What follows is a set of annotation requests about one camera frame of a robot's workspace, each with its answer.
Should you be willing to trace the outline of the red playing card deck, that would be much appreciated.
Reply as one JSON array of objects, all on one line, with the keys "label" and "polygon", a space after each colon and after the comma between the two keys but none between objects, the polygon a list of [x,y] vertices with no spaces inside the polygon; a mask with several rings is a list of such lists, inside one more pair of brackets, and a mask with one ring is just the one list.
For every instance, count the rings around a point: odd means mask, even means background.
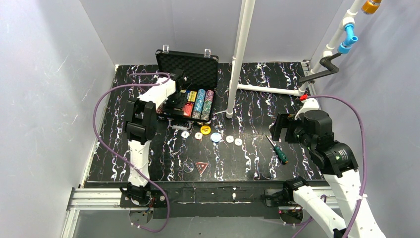
[{"label": "red playing card deck", "polygon": [[187,118],[190,118],[193,110],[194,110],[194,103],[188,102],[183,107],[183,116],[187,117]]}]

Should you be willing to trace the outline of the yellow big blind button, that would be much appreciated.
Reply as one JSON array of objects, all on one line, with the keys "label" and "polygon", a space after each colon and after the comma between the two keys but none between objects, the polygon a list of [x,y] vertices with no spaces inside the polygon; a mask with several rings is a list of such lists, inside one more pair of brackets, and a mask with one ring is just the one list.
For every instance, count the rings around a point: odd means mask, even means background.
[{"label": "yellow big blind button", "polygon": [[203,135],[208,135],[208,134],[210,134],[210,133],[211,133],[211,127],[210,127],[209,125],[203,125],[203,126],[200,128],[200,132],[201,132]]}]

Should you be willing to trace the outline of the blue small blind button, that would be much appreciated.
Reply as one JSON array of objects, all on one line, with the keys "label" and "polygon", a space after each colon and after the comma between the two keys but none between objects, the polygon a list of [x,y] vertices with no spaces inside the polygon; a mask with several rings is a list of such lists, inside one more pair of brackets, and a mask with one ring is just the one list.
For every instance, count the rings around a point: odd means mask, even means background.
[{"label": "blue small blind button", "polygon": [[219,143],[222,140],[222,136],[218,132],[215,132],[211,134],[210,139],[214,143]]}]

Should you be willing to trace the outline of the triangular all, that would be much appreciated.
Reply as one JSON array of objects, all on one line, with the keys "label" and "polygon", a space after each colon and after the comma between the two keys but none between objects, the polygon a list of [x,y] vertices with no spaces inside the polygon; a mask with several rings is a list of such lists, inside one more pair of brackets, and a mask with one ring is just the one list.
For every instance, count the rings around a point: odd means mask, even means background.
[{"label": "triangular all", "polygon": [[209,166],[209,163],[207,162],[196,162],[195,163],[198,172],[202,175],[204,173],[204,171],[207,169],[207,167]]}]

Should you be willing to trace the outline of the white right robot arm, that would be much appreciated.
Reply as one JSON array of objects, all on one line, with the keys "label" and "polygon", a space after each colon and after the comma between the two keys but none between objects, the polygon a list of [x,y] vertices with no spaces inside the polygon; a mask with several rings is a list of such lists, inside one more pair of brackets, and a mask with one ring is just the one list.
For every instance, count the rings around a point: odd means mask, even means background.
[{"label": "white right robot arm", "polygon": [[332,119],[320,109],[317,96],[304,95],[303,106],[295,114],[279,114],[270,128],[271,138],[278,140],[283,129],[285,142],[300,144],[308,149],[329,184],[341,214],[326,203],[326,195],[317,195],[302,177],[286,180],[283,188],[266,192],[267,206],[292,202],[305,209],[310,221],[315,221],[329,238],[382,238],[365,194],[367,170],[359,170],[351,148],[335,140]]}]

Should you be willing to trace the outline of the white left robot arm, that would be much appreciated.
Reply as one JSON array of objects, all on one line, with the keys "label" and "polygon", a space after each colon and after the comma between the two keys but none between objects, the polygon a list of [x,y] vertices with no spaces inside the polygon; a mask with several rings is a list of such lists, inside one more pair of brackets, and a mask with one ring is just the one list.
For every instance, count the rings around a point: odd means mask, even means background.
[{"label": "white left robot arm", "polygon": [[127,113],[124,122],[130,162],[134,168],[130,171],[126,189],[121,192],[128,198],[138,201],[145,199],[148,187],[149,174],[149,151],[152,139],[157,131],[157,108],[165,102],[178,104],[181,102],[181,90],[186,83],[185,71],[176,69],[170,73],[170,79],[160,77],[157,86],[152,86],[136,99],[127,101]]}]

